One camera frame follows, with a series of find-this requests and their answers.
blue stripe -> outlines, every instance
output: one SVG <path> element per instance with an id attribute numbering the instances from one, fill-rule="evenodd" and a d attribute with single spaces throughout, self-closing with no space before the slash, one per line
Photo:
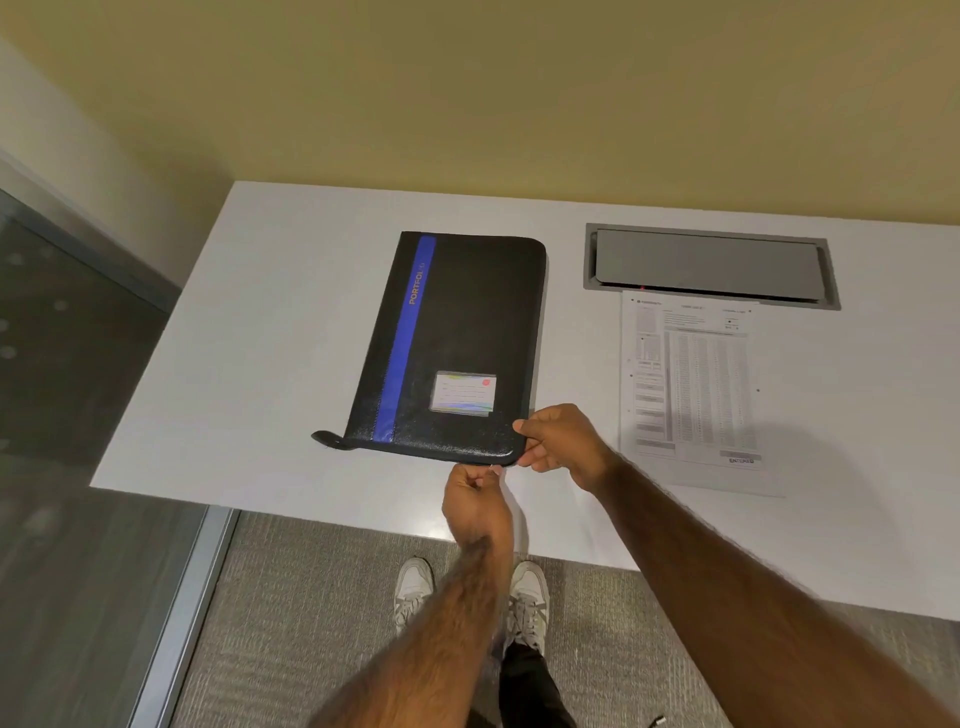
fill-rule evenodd
<path id="1" fill-rule="evenodd" d="M 383 391 L 380 393 L 380 406 L 376 411 L 376 425 L 373 426 L 373 441 L 392 443 L 394 441 L 394 422 L 396 407 L 400 402 L 403 378 L 407 373 L 407 359 L 410 357 L 410 345 L 417 328 L 417 315 L 426 288 L 426 275 L 430 272 L 430 261 L 437 247 L 437 238 L 433 235 L 421 235 L 414 254 L 414 266 L 410 269 L 406 296 L 400 309 L 400 320 L 396 322 L 394 347 L 387 362 L 387 374 L 383 378 Z"/>

white wall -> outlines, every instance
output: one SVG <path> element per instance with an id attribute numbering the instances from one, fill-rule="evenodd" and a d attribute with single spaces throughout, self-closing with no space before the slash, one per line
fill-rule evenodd
<path id="1" fill-rule="evenodd" d="M 0 161 L 178 286 L 204 244 L 198 226 L 114 141 L 0 38 Z M 9 189 L 26 205 L 29 191 Z"/>

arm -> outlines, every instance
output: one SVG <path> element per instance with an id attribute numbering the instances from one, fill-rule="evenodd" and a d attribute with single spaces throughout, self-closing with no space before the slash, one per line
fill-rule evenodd
<path id="1" fill-rule="evenodd" d="M 407 630 L 327 701 L 311 728 L 466 724 L 513 566 L 513 521 L 499 474 L 498 467 L 453 468 L 444 515 L 460 560 Z"/>
<path id="2" fill-rule="evenodd" d="M 517 421 L 544 472 L 593 493 L 737 728 L 958 722 L 813 598 L 697 520 L 610 450 L 572 404 Z"/>

left hand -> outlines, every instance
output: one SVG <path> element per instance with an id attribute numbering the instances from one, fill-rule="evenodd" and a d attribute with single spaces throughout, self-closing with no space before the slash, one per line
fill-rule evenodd
<path id="1" fill-rule="evenodd" d="M 444 515 L 461 548 L 488 536 L 494 555 L 512 562 L 514 517 L 500 492 L 502 472 L 499 465 L 454 465 L 446 480 Z"/>

paper form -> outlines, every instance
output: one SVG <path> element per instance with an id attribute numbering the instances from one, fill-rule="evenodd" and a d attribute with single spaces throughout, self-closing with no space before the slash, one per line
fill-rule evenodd
<path id="1" fill-rule="evenodd" d="M 756 303 L 622 295 L 620 450 L 664 485 L 779 495 L 754 423 Z"/>

